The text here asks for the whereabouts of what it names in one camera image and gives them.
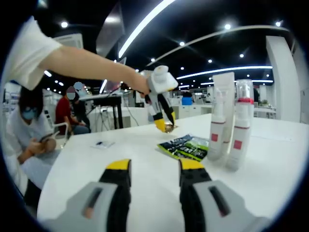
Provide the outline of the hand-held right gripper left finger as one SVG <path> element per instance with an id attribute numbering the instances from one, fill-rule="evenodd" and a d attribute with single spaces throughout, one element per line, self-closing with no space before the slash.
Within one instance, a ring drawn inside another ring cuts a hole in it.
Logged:
<path id="1" fill-rule="evenodd" d="M 109 164 L 99 181 L 90 182 L 70 197 L 55 219 L 45 222 L 50 232 L 124 232 L 131 203 L 131 160 Z"/>

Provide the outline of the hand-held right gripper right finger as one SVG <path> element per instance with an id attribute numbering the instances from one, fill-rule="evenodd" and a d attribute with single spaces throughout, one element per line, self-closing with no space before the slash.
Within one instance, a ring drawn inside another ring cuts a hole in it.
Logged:
<path id="1" fill-rule="evenodd" d="M 204 166 L 180 158 L 180 203 L 187 232 L 265 232 L 266 217 L 257 217 L 244 199 L 219 180 L 212 180 Z"/>

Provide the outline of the person's left hand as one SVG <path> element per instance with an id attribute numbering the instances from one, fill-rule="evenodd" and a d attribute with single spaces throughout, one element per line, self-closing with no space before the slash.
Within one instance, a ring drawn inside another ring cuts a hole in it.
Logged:
<path id="1" fill-rule="evenodd" d="M 133 80 L 133 89 L 140 93 L 141 98 L 145 98 L 150 93 L 148 85 L 148 76 L 135 73 Z"/>

